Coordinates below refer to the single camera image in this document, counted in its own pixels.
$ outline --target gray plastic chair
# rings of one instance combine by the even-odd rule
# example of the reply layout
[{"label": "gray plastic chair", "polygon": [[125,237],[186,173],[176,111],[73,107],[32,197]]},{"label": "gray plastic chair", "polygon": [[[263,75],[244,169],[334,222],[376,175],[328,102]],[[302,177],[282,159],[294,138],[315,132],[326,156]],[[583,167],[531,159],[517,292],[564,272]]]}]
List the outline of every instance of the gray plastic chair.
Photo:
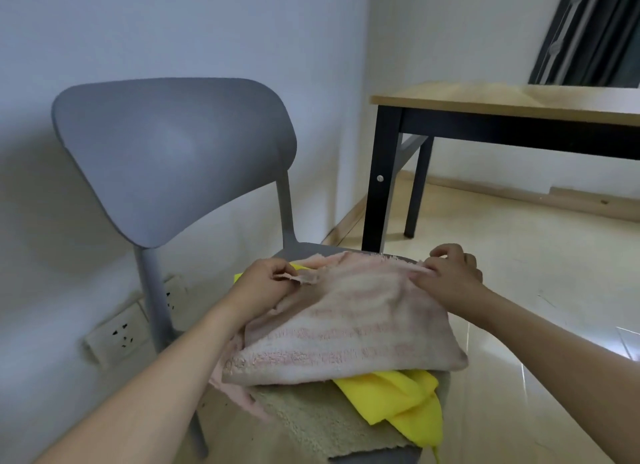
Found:
[{"label": "gray plastic chair", "polygon": [[[287,170],[296,135],[280,97],[258,82],[159,78],[85,84],[52,106],[56,134],[105,214],[136,253],[157,352],[179,333],[166,304],[155,249],[204,215],[275,182],[287,260],[343,248],[299,242]],[[207,444],[197,413],[189,427],[196,452]],[[415,463],[417,447],[352,454],[348,463]]]}]

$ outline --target hand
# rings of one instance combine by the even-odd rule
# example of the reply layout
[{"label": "hand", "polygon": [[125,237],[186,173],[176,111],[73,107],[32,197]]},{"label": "hand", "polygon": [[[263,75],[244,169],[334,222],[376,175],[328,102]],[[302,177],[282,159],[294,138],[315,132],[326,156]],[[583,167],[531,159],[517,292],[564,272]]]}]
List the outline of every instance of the hand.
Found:
[{"label": "hand", "polygon": [[274,275],[283,273],[298,275],[296,270],[281,258],[256,260],[244,271],[221,301],[228,304],[235,313],[240,327],[276,306],[284,296],[296,289],[297,282],[273,278]]},{"label": "hand", "polygon": [[476,258],[465,253],[460,245],[437,246],[422,265],[434,270],[436,276],[412,273],[412,282],[427,291],[448,312],[469,320],[482,310],[479,299],[491,291],[482,284],[483,275],[477,269]]}]

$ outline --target black table leg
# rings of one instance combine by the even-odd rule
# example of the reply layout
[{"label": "black table leg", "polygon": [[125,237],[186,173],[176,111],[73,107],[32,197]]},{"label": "black table leg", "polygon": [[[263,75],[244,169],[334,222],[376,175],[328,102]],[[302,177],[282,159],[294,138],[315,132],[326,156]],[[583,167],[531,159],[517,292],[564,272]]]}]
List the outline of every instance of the black table leg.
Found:
[{"label": "black table leg", "polygon": [[432,148],[433,137],[427,137],[424,144],[420,146],[418,165],[415,169],[413,188],[411,190],[411,200],[409,201],[409,212],[406,215],[406,224],[404,226],[404,236],[407,238],[413,238],[415,234],[415,224],[418,221],[422,193],[424,192],[424,185],[427,182],[427,171],[429,170]]},{"label": "black table leg", "polygon": [[402,112],[400,107],[378,107],[362,236],[362,249],[365,251],[381,252],[384,248],[391,196],[396,183],[394,164],[402,142],[402,134],[399,133]]}]

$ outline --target baseboard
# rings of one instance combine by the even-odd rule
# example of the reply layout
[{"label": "baseboard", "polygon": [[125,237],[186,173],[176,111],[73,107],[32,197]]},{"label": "baseboard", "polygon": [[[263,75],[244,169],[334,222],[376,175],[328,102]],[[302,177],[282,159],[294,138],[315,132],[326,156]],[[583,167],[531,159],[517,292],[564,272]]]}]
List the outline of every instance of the baseboard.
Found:
[{"label": "baseboard", "polygon": [[[398,177],[412,180],[410,171],[400,171]],[[548,194],[533,193],[500,185],[475,183],[453,178],[427,176],[427,183],[436,186],[461,189],[472,193],[488,194],[509,200],[527,201],[537,205],[551,206],[565,210],[580,211],[608,218],[640,222],[640,200],[620,198],[609,194],[586,193],[574,189],[552,187]]]},{"label": "baseboard", "polygon": [[351,231],[351,229],[356,226],[356,223],[359,222],[360,218],[364,216],[364,211],[367,208],[367,197],[365,196],[363,199],[356,203],[351,211],[345,215],[344,218],[340,220],[334,229],[332,229],[326,238],[322,241],[322,245],[340,245],[345,236]]}]

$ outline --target wall outlet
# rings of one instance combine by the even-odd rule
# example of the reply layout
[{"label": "wall outlet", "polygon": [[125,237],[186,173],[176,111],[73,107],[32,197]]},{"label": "wall outlet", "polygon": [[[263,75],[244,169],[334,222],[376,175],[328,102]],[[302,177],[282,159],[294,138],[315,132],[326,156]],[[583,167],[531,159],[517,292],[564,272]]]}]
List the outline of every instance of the wall outlet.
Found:
[{"label": "wall outlet", "polygon": [[150,337],[147,318],[137,303],[94,329],[84,338],[104,369],[116,366]]},{"label": "wall outlet", "polygon": [[[187,285],[185,284],[184,279],[180,277],[180,275],[174,275],[165,280],[164,291],[166,294],[166,305],[169,307],[172,317],[180,315],[184,310],[184,307],[187,306],[189,300]],[[142,311],[144,311],[145,316],[148,318],[144,297],[138,299],[138,304],[140,304]]]}]

